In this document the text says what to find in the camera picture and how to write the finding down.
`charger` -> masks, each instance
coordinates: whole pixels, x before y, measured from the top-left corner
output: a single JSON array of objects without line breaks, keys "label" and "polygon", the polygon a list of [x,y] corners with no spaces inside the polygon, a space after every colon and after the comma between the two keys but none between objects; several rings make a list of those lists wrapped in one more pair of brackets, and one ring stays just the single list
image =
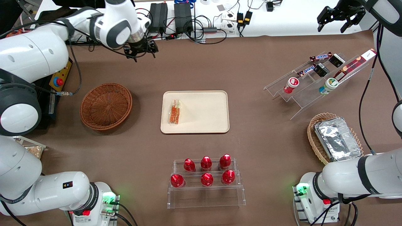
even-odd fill
[{"label": "charger", "polygon": [[274,3],[267,2],[267,12],[272,12],[274,10]]}]

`brown wicker basket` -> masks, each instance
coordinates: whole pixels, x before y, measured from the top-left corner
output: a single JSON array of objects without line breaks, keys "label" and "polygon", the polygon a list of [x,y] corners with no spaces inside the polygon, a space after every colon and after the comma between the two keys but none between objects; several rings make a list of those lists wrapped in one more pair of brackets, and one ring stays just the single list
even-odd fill
[{"label": "brown wicker basket", "polygon": [[106,83],[89,91],[81,103],[81,121],[91,129],[107,130],[122,123],[130,114],[133,97],[116,83]]},{"label": "brown wicker basket", "polygon": [[[322,147],[322,144],[320,142],[320,140],[317,137],[317,134],[314,131],[314,124],[316,124],[317,122],[320,121],[325,121],[328,119],[333,119],[335,118],[336,115],[332,114],[332,113],[321,113],[318,114],[316,116],[314,116],[314,118],[311,119],[310,124],[308,124],[307,127],[307,136],[308,136],[308,141],[311,144],[311,147],[313,148],[314,153],[316,154],[316,156],[318,157],[318,159],[324,163],[324,165],[328,164],[328,162],[330,161],[330,159],[328,158],[324,148]],[[349,128],[353,137],[355,138],[357,144],[359,145],[360,148],[360,152],[363,154],[363,148],[361,147],[360,141],[356,136],[356,133],[353,131],[352,128]]]}]

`small jar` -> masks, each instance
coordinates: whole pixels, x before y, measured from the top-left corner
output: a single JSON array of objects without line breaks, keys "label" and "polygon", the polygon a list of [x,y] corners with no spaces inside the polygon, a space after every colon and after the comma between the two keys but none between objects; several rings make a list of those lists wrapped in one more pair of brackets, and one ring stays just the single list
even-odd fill
[{"label": "small jar", "polygon": [[325,81],[325,84],[319,88],[319,91],[321,94],[327,95],[336,87],[338,87],[338,85],[339,85],[338,80],[336,80],[335,78],[329,78],[327,81]]},{"label": "small jar", "polygon": [[293,90],[299,85],[299,80],[295,77],[289,78],[286,86],[283,88],[285,93],[292,93]]}]

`black power supply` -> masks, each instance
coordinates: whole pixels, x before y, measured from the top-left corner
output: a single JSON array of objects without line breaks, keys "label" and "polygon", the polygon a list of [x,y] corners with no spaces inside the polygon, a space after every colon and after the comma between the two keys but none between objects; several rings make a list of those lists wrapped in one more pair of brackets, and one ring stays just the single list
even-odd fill
[{"label": "black power supply", "polygon": [[174,23],[176,24],[176,33],[180,34],[185,31],[192,31],[193,24],[188,23],[191,20],[190,3],[174,4]]},{"label": "black power supply", "polygon": [[166,33],[166,20],[168,18],[168,5],[166,3],[151,3],[150,14],[152,19],[149,32],[160,34]]},{"label": "black power supply", "polygon": [[272,12],[274,10],[274,3],[267,2],[267,12]]}]

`candy bar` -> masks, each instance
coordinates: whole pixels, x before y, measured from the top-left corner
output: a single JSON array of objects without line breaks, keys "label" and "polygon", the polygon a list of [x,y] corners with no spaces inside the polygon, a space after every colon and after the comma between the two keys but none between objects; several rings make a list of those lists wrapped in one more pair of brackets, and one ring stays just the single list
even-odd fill
[{"label": "candy bar", "polygon": [[320,60],[329,59],[331,56],[332,56],[331,52],[328,52],[328,54],[312,56],[312,57],[310,57],[310,60],[311,60],[311,62],[316,62],[316,61],[320,61]]},{"label": "candy bar", "polygon": [[306,69],[304,69],[304,70],[302,70],[301,72],[298,72],[298,73],[296,73],[296,74],[297,74],[298,76],[302,77],[302,76],[305,75],[306,73],[308,73],[308,72],[314,70],[315,67],[316,67],[316,65],[313,64],[313,66],[311,66],[311,67],[309,67],[309,68],[306,68]]}]

